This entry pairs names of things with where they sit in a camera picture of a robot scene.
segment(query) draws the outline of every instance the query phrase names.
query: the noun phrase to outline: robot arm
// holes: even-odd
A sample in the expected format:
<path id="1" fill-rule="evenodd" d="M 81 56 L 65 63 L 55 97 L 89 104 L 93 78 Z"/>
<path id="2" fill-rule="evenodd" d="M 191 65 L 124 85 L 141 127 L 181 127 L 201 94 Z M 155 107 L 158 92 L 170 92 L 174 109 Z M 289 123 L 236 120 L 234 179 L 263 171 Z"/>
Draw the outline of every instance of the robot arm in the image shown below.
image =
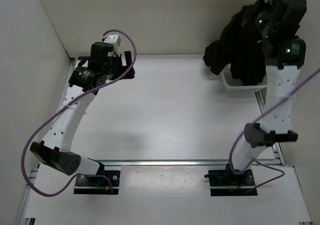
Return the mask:
<path id="1" fill-rule="evenodd" d="M 120 37 L 110 35 L 104 42 L 96 42 L 91 46 L 87 66 L 79 65 L 69 79 L 63 108 L 74 98 L 88 90 L 106 83 L 107 79 L 116 79 L 128 69 L 131 53 L 125 52 L 126 66 L 123 66 L 119 54 Z M 132 69 L 124 79 L 133 79 Z M 58 116 L 40 142 L 33 142 L 31 152 L 45 165 L 68 176 L 73 174 L 104 175 L 104 165 L 90 158 L 70 152 L 72 140 L 86 109 L 98 92 L 80 98 Z"/>
<path id="2" fill-rule="evenodd" d="M 267 93 L 265 109 L 269 110 L 295 88 L 304 65 L 306 43 L 296 36 L 300 21 L 307 11 L 306 0 L 258 0 L 247 19 L 251 29 L 262 35 L 266 61 Z M 292 97 L 261 123 L 247 124 L 245 141 L 232 160 L 234 170 L 248 169 L 252 160 L 275 143 L 296 142 L 292 131 Z"/>

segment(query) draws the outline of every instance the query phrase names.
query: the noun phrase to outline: white wall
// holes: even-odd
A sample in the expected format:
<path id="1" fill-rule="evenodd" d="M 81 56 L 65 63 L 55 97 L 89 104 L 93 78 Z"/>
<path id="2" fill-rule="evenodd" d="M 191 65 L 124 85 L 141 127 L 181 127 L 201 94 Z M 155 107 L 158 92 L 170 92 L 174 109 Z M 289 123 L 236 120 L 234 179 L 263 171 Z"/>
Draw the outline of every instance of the white wall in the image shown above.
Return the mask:
<path id="1" fill-rule="evenodd" d="M 26 191 L 23 146 L 55 111 L 70 62 L 39 0 L 0 0 L 0 28 L 0 224 L 12 225 Z"/>
<path id="2" fill-rule="evenodd" d="M 88 46 L 110 28 L 128 32 L 140 54 L 201 54 L 220 36 L 231 16 L 255 0 L 41 1 L 67 51 L 78 56 L 87 55 Z M 307 42 L 301 80 L 320 66 L 318 1 L 308 0 L 308 13 L 299 31 Z M 318 77 L 299 93 L 293 109 L 299 141 L 283 148 L 288 163 L 296 166 L 311 216 L 320 223 L 319 86 Z"/>
<path id="3" fill-rule="evenodd" d="M 105 30 L 132 36 L 139 54 L 202 54 L 256 0 L 41 0 L 69 55 L 88 55 Z M 127 41 L 121 47 L 130 49 Z"/>

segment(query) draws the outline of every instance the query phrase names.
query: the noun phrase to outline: black garment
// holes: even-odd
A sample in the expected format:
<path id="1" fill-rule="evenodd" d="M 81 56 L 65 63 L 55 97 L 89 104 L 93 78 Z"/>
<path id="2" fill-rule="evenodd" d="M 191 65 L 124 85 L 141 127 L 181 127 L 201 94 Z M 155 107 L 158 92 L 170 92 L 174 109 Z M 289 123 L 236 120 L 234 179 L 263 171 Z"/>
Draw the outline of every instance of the black garment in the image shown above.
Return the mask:
<path id="1" fill-rule="evenodd" d="M 266 75 L 262 36 L 258 30 L 242 26 L 252 6 L 244 6 L 224 28 L 220 40 L 205 49 L 204 63 L 215 75 L 231 64 L 234 79 L 241 79 L 244 86 L 261 83 Z"/>

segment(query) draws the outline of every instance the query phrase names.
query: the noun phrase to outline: black mounting base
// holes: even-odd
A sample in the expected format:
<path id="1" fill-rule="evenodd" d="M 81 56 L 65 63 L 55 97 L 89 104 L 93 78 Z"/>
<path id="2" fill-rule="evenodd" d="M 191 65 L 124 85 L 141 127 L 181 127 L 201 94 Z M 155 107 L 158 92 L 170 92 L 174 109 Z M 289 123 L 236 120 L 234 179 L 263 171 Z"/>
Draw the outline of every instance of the black mounting base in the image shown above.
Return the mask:
<path id="1" fill-rule="evenodd" d="M 242 175 L 234 175 L 227 164 L 225 170 L 209 170 L 204 177 L 209 178 L 212 197 L 258 195 L 256 189 L 251 190 L 256 185 L 251 170 Z"/>
<path id="2" fill-rule="evenodd" d="M 119 170 L 105 170 L 104 175 L 107 176 L 113 188 L 113 195 L 119 194 L 120 183 L 120 171 Z M 97 195 L 111 195 L 111 189 L 108 181 L 100 179 L 97 183 L 91 182 L 89 179 L 81 179 L 77 177 L 74 185 L 74 194 L 97 194 Z"/>

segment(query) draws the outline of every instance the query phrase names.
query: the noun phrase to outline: white plastic tray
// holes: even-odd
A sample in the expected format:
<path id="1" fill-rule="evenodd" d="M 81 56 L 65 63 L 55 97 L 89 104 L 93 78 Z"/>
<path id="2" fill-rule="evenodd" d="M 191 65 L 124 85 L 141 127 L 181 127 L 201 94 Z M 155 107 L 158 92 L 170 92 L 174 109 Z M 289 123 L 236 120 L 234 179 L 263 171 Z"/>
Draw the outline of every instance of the white plastic tray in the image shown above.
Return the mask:
<path id="1" fill-rule="evenodd" d="M 262 83 L 256 86 L 244 86 L 240 79 L 233 79 L 230 72 L 230 64 L 221 72 L 224 88 L 227 92 L 258 92 L 267 87 L 267 76 L 264 77 Z"/>

